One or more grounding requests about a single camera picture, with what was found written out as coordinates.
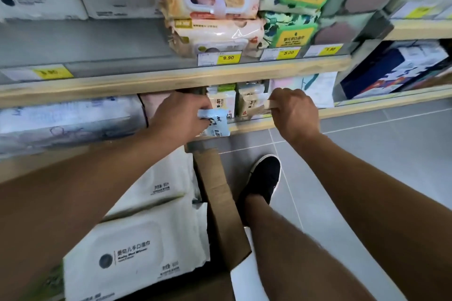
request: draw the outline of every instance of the small wipes packet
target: small wipes packet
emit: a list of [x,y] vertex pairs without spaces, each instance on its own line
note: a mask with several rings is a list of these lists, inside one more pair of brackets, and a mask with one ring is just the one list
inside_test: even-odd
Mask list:
[[229,128],[227,126],[228,111],[222,108],[200,109],[198,110],[198,117],[201,119],[209,119],[210,125],[201,136],[212,137],[227,137],[230,136]]

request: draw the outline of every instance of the foot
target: foot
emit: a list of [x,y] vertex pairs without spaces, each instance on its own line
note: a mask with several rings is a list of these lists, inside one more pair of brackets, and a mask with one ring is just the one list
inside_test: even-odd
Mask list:
[[245,199],[250,194],[260,195],[270,204],[270,199],[281,178],[281,161],[275,155],[261,157],[251,168],[250,177],[237,201],[242,222],[245,224]]

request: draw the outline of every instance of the hand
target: hand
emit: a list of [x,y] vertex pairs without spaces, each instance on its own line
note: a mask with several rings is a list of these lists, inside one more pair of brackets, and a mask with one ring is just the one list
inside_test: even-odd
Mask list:
[[198,118],[200,108],[212,108],[206,95],[173,92],[157,108],[149,127],[179,147],[209,126],[208,119]]
[[297,140],[320,133],[319,110],[301,89],[276,88],[270,95],[277,108],[272,108],[273,121],[281,136],[292,146]]

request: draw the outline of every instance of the forearm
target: forearm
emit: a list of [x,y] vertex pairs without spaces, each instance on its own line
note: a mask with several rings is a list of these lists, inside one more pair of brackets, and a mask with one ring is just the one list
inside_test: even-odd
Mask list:
[[15,299],[58,264],[147,169],[176,149],[173,143],[147,129],[1,184],[0,250],[8,254],[0,265],[0,299]]
[[299,141],[294,148],[410,300],[445,297],[442,283],[452,273],[449,209],[349,154],[327,136]]

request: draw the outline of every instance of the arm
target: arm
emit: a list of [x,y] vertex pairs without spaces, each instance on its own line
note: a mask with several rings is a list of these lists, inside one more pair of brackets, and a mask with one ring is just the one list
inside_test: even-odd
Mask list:
[[98,224],[153,164],[207,128],[206,96],[171,94],[150,127],[0,185],[0,300],[15,300]]
[[279,88],[271,98],[283,138],[407,299],[450,299],[452,212],[321,134],[318,110],[302,91]]

